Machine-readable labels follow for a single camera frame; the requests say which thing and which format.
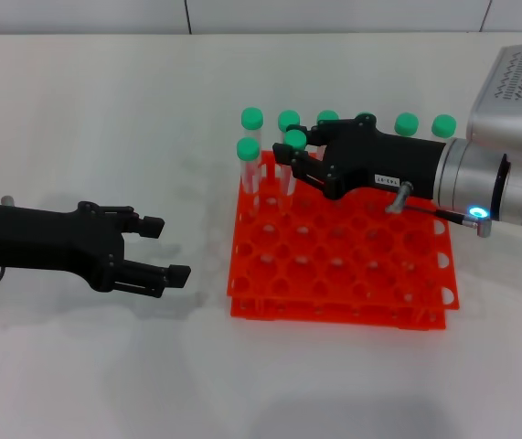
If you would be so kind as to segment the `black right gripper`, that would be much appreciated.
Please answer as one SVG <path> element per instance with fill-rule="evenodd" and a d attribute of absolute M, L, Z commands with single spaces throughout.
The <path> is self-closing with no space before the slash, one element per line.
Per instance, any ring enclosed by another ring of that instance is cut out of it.
<path fill-rule="evenodd" d="M 308 145 L 326 145 L 324 164 L 304 150 L 276 143 L 275 162 L 288 167 L 298 181 L 326 198 L 340 199 L 359 187 L 395 192 L 408 181 L 412 195 L 431 199 L 445 143 L 394 134 L 376 127 L 376 118 L 324 120 L 312 127 L 290 124 L 286 133 L 299 131 Z"/>

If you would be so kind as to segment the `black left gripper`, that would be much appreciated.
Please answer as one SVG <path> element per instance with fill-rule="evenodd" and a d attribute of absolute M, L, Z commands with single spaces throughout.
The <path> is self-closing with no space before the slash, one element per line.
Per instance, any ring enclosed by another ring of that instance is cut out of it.
<path fill-rule="evenodd" d="M 0 205 L 0 267 L 74 273 L 98 292 L 160 298 L 166 288 L 183 288 L 191 268 L 124 260 L 122 233 L 158 239 L 164 226 L 131 206 L 81 201 L 55 212 Z"/>

